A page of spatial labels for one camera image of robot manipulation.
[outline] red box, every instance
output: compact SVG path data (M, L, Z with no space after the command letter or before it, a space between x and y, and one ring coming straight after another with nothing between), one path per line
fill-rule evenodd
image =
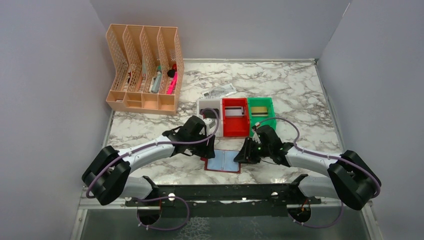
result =
M226 107L242 107L243 116L226 116ZM247 98L223 98L223 136L248 137L250 132L250 119Z

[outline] black mounting bar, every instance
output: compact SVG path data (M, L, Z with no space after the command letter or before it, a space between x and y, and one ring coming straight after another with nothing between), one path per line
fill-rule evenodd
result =
M272 216L287 217L287 205L301 205L306 197L300 192L298 183L272 184L210 184L210 185L152 185L152 193L146 199L166 197L169 194L186 200L191 217L248 217ZM310 204L320 204L321 200L309 198ZM162 218L184 218L187 215L183 202L168 199L153 202L140 202L132 199L125 203L127 207L159 206L161 210L138 210L140 216L153 216L160 213Z

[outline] green tray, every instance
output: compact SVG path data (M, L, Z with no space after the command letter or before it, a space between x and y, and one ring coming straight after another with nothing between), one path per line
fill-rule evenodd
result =
M250 118L250 137L253 137L252 127L257 123L267 118L275 117L273 99L270 97L248 97L247 106L249 108ZM252 116L251 107L266 107L268 110L268 116ZM261 125L269 125L274 130L277 127L277 120L271 119L261 123Z

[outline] white wall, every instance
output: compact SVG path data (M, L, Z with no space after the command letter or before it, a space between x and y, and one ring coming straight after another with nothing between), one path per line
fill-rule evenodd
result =
M350 0L90 0L101 22L179 27L184 58L318 58Z
M88 0L0 3L0 235L69 239L114 77Z
M423 0L353 0L318 61L346 147L382 182L386 240L424 234L423 13Z

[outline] orange desk organizer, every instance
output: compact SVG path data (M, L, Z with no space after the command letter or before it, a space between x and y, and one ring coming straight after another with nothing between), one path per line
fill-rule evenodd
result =
M176 114L184 76L178 28L111 24L106 39L116 70L106 98L109 106L120 112ZM167 72L174 64L178 80L173 91L167 94L173 81ZM150 93L150 83L158 66L162 71L159 92Z

